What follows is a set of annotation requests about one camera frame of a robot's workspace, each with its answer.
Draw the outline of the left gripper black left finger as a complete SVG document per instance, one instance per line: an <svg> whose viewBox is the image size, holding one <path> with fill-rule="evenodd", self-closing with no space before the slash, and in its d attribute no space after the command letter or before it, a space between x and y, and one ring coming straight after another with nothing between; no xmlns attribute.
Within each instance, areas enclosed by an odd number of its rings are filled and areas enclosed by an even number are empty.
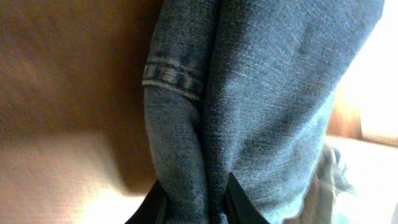
<svg viewBox="0 0 398 224"><path fill-rule="evenodd" d="M168 196L157 180L136 212L125 224L164 224Z"/></svg>

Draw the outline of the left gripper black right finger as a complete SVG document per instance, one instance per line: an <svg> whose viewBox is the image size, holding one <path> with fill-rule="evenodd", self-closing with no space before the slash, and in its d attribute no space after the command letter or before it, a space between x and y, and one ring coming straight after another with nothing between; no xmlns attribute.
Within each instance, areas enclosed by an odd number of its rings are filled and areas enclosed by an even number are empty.
<svg viewBox="0 0 398 224"><path fill-rule="evenodd" d="M224 194L224 212L229 224L270 224L256 210L232 172Z"/></svg>

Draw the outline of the dark blue jeans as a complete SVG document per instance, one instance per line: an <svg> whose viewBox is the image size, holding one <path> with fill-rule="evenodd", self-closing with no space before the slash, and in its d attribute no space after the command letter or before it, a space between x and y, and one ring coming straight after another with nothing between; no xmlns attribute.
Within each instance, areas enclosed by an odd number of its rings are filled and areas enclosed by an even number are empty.
<svg viewBox="0 0 398 224"><path fill-rule="evenodd" d="M296 217L335 89L383 1L163 3L144 76L166 223L226 223L228 175L271 223Z"/></svg>

